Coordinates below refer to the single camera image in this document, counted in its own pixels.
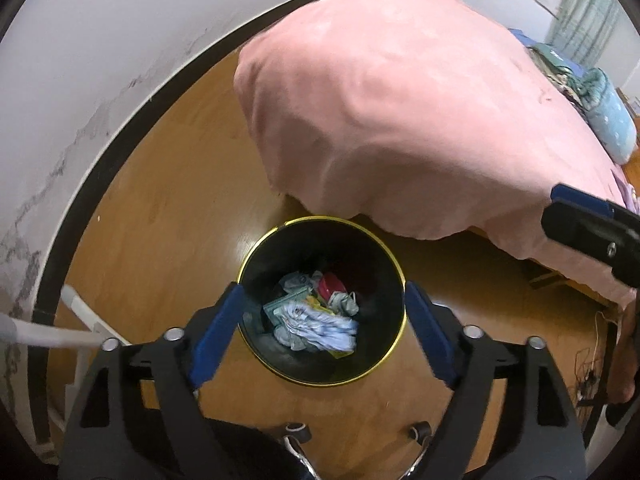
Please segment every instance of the pink blanket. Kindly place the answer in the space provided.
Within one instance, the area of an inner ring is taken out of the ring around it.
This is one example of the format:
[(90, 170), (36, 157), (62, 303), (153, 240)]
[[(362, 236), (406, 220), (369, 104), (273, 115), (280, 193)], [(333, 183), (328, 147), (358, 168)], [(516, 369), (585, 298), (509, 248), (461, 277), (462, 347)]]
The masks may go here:
[(540, 227), (559, 182), (622, 204), (613, 162), (509, 31), (461, 2), (309, 4), (244, 47), (235, 88), (271, 185), (309, 211), (414, 238), (477, 226), (633, 298)]

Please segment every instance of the silver screw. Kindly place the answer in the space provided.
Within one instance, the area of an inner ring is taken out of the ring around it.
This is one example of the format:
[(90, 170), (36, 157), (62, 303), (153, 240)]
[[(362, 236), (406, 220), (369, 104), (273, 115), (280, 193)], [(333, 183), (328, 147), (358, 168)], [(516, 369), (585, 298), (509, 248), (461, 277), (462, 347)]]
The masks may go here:
[(184, 335), (184, 330), (179, 327), (170, 328), (164, 333), (164, 338), (167, 341), (178, 341), (178, 339), (182, 339)]
[(475, 325), (465, 326), (462, 329), (462, 332), (464, 332), (465, 335), (471, 339), (480, 339), (484, 335), (484, 330), (482, 330), (479, 326), (475, 326)]
[(542, 350), (546, 346), (545, 340), (537, 335), (530, 337), (528, 343), (530, 347), (536, 350)]
[(116, 337), (110, 337), (102, 343), (102, 349), (105, 352), (111, 352), (120, 346), (120, 341)]

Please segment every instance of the trash can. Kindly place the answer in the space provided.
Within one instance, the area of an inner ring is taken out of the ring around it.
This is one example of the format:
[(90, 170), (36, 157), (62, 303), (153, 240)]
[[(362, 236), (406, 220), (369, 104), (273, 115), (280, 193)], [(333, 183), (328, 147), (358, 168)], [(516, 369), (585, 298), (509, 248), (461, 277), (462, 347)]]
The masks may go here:
[[(293, 351), (273, 336), (262, 306), (282, 294), (290, 272), (332, 272), (356, 293), (356, 348), (336, 358), (327, 351)], [(391, 354), (406, 323), (404, 275), (373, 233), (339, 218), (298, 218), (265, 234), (244, 259), (238, 283), (252, 299), (239, 324), (242, 337), (272, 372), (306, 386), (337, 386), (364, 377)]]

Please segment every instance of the red plastic object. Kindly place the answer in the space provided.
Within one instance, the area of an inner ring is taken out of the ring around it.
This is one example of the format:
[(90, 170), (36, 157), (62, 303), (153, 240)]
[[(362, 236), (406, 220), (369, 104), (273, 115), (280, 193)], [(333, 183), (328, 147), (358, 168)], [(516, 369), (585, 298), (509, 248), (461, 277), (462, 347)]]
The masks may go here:
[(329, 298), (334, 292), (346, 292), (347, 289), (342, 284), (338, 276), (332, 272), (326, 272), (320, 278), (318, 283), (318, 294), (323, 300), (329, 301)]

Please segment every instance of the floor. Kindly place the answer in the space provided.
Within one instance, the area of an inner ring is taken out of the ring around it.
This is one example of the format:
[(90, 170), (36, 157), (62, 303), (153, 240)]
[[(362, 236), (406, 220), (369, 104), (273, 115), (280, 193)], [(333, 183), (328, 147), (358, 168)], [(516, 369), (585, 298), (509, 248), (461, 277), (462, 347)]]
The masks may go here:
[[(262, 234), (305, 214), (268, 186), (232, 90), (236, 62), (231, 54), (213, 67), (145, 137), (102, 199), (71, 265), (66, 282), (132, 342), (183, 326), (195, 310), (215, 303)], [(576, 354), (585, 360), (595, 343), (595, 302), (563, 286), (531, 290), (516, 260), (470, 232), (418, 241), (355, 220), (388, 244), (408, 279), (464, 324), (505, 341), (546, 339), (574, 387)], [(78, 327), (62, 305), (56, 324)], [(599, 327), (603, 335), (602, 320)], [(50, 353), (48, 386), (58, 408), (73, 369), (72, 352)], [(487, 457), (502, 386), (492, 393), (470, 468)], [(410, 465), (418, 447), (406, 427), (418, 420), (436, 426), (449, 397), (407, 327), (371, 375), (327, 389), (276, 377), (236, 333), (202, 389), (201, 405), (207, 416), (258, 428), (306, 422), (314, 439), (305, 450), (325, 479), (377, 479), (396, 478)]]

